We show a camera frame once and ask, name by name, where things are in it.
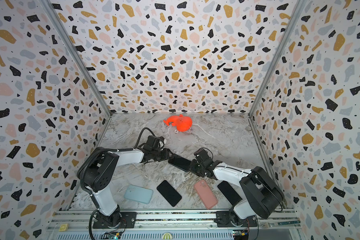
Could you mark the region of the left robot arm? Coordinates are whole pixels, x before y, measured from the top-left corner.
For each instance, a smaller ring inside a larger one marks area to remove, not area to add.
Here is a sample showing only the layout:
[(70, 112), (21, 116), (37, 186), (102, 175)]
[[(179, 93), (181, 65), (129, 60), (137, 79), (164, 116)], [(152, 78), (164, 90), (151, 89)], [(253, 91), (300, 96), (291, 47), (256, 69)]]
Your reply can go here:
[(119, 222), (120, 207), (114, 199), (112, 177), (117, 167), (161, 162), (169, 158), (164, 137), (149, 136), (147, 141), (135, 148), (109, 149), (98, 147), (80, 167), (77, 177), (80, 187), (87, 192), (100, 216), (112, 226)]

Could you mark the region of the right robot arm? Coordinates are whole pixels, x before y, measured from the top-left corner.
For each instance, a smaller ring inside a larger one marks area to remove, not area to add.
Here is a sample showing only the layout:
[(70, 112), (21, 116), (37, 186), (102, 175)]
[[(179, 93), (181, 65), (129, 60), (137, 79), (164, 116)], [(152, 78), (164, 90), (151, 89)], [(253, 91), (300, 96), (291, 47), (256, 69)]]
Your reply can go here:
[(229, 211), (229, 223), (232, 225), (240, 227), (251, 216), (268, 219), (278, 206), (282, 206), (284, 193), (263, 168), (241, 169), (214, 161), (206, 148), (200, 148), (194, 156), (190, 165), (192, 173), (242, 188), (246, 198), (234, 204)]

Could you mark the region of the black phone case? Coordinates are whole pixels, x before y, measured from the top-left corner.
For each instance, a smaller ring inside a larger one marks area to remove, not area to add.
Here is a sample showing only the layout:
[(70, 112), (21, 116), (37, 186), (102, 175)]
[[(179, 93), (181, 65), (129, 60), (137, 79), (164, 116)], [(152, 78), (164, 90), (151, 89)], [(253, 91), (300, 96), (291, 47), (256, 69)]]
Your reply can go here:
[(189, 172), (191, 161), (182, 158), (182, 157), (174, 157), (168, 160), (168, 163), (184, 172)]

